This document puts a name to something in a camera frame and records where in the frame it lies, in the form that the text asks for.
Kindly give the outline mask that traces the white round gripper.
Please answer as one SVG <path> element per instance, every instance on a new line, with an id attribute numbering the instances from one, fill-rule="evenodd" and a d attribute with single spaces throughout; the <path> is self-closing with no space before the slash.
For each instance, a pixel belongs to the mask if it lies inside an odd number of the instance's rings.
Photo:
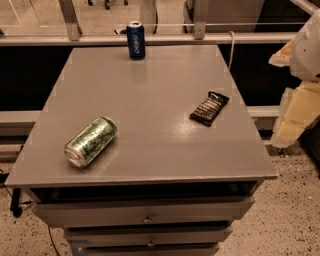
<path id="1" fill-rule="evenodd" d="M 291 74 L 305 80 L 295 89 L 285 89 L 273 127 L 271 145 L 287 148 L 320 116 L 320 10 L 314 12 L 294 40 L 270 57 L 269 63 L 276 67 L 290 65 Z"/>

